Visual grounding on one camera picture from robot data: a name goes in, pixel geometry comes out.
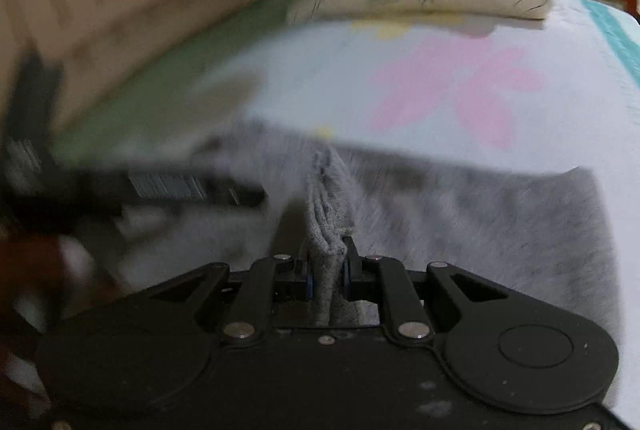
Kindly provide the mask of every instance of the screw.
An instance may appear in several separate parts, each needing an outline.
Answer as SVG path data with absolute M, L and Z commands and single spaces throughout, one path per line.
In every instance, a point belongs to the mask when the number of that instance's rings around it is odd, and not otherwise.
M 398 327 L 398 332 L 406 338 L 420 340 L 421 338 L 428 336 L 431 330 L 424 323 L 421 323 L 421 321 L 406 321 Z
M 236 340 L 244 340 L 253 336 L 255 329 L 252 324 L 248 324 L 246 321 L 232 321 L 230 324 L 226 324 L 222 332 Z
M 320 336 L 318 338 L 318 343 L 320 345 L 333 345 L 335 343 L 335 338 L 333 336 L 325 334 L 324 336 Z

